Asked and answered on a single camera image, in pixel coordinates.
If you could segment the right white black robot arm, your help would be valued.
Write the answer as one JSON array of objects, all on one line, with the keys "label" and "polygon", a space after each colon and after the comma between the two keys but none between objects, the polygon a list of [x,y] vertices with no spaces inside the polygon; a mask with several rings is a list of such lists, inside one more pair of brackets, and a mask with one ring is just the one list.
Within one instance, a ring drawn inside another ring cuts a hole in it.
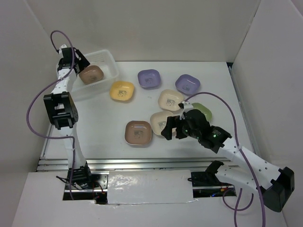
[{"label": "right white black robot arm", "polygon": [[244,174],[220,161],[214,161],[206,170],[209,184],[228,183],[245,188],[251,193],[260,193],[267,208],[275,212],[282,211],[294,191],[293,170],[288,167],[279,168],[237,145],[236,139],[230,133],[210,125],[204,114],[197,109],[183,112],[181,116],[168,117],[161,135],[171,140],[173,129],[176,130],[177,139],[192,137],[204,148],[248,171]]}]

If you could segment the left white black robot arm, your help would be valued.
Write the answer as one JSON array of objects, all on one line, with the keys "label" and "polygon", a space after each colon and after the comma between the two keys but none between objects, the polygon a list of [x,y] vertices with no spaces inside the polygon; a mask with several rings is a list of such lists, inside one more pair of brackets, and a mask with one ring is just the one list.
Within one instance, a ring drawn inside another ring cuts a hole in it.
[{"label": "left white black robot arm", "polygon": [[71,96],[77,75],[89,66],[89,62],[79,50],[74,49],[74,52],[75,55],[65,44],[59,48],[61,58],[56,70],[60,81],[50,94],[44,95],[43,100],[51,125],[64,137],[68,159],[67,181],[73,186],[90,189],[94,184],[93,176],[80,148],[76,130],[79,114]]}]

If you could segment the brown panda plate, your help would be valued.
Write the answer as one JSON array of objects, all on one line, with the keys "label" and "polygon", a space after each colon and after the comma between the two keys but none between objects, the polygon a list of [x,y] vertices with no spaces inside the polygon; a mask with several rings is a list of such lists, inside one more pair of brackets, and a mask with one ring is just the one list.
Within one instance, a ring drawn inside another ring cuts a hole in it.
[{"label": "brown panda plate", "polygon": [[79,78],[86,85],[98,82],[102,80],[103,77],[104,72],[96,65],[90,65],[79,73]]},{"label": "brown panda plate", "polygon": [[125,141],[133,146],[145,146],[152,139],[152,128],[147,121],[130,121],[125,127]]}]

